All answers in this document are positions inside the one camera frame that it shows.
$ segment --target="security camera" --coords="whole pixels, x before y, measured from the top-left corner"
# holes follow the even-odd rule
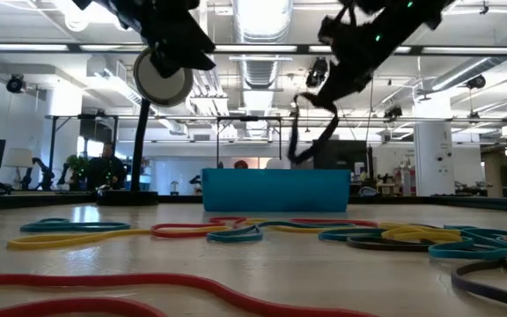
[[[465,83],[468,89],[481,89],[486,85],[486,78],[483,75],[479,75]]]
[[[26,84],[23,75],[11,75],[11,79],[7,82],[7,92],[23,93],[26,91]]]

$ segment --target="man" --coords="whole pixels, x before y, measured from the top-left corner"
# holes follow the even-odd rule
[[[94,190],[103,185],[111,189],[124,187],[126,172],[122,162],[113,155],[113,144],[103,145],[103,152],[100,158],[93,158],[89,161],[87,174],[87,189]]]

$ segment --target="teal bin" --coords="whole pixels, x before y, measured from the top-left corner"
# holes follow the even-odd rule
[[[345,212],[349,170],[202,170],[206,211]]]

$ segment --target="fluorescent light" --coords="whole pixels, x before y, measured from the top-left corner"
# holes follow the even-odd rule
[[[119,120],[138,120],[137,115],[119,115]],[[156,119],[155,116],[149,116],[148,120]]]
[[[194,115],[160,115],[159,119],[169,120],[216,120],[215,116],[194,116]]]
[[[233,52],[296,52],[296,45],[217,45],[216,53],[233,53]]]
[[[230,56],[228,60],[232,62],[292,62],[292,57],[281,56]]]
[[[507,55],[507,48],[423,48],[424,54]]]
[[[0,51],[67,51],[66,45],[60,44],[0,44]]]
[[[311,53],[332,53],[332,48],[329,46],[310,46],[308,47],[308,51]]]
[[[108,50],[118,50],[118,51],[132,51],[132,50],[143,50],[146,48],[145,45],[142,44],[89,44],[89,45],[80,45],[82,50],[91,50],[91,51],[108,51]]]
[[[396,53],[396,54],[408,54],[408,53],[410,53],[411,49],[412,49],[411,47],[397,47],[394,50],[394,53]]]

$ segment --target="cable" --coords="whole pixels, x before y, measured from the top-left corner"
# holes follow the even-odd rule
[[[365,134],[365,143],[369,139],[369,126],[371,126],[371,115],[373,113],[373,90],[375,88],[375,78],[371,80],[371,106],[369,109],[369,118],[367,119],[367,133]]]

